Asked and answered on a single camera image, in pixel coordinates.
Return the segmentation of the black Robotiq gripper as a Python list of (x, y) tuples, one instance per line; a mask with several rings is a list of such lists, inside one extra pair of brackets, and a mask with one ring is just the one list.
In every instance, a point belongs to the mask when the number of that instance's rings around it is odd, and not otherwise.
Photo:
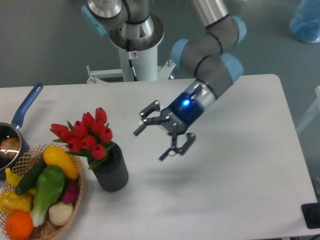
[[(192, 132), (186, 133), (186, 131), (203, 114), (204, 108), (184, 91), (168, 107), (161, 110), (158, 100), (154, 100), (141, 110), (139, 112), (141, 124), (133, 134), (137, 137), (147, 126), (163, 126), (168, 135), (171, 136), (171, 147), (159, 157), (162, 162), (168, 156), (173, 157), (176, 154), (183, 156), (189, 150), (196, 141), (196, 134)], [(159, 112), (160, 115), (149, 117), (154, 112)], [(178, 147), (178, 136), (183, 134), (186, 136), (186, 141), (182, 146)]]

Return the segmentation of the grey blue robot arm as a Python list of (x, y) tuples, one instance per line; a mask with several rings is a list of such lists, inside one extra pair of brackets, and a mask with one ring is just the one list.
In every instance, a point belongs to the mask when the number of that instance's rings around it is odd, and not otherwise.
[(243, 65), (230, 49), (243, 40), (247, 28), (231, 16), (222, 0), (193, 1), (204, 36), (196, 42), (178, 40), (170, 58), (158, 67), (158, 45), (164, 37), (162, 21), (150, 12), (147, 0), (88, 0), (81, 14), (100, 36), (108, 35), (117, 47), (125, 82), (168, 79), (173, 68), (194, 76), (194, 81), (167, 107), (158, 101), (140, 112), (139, 135), (147, 126), (162, 126), (171, 136), (171, 146), (160, 156), (184, 155), (196, 140), (188, 128), (243, 74)]

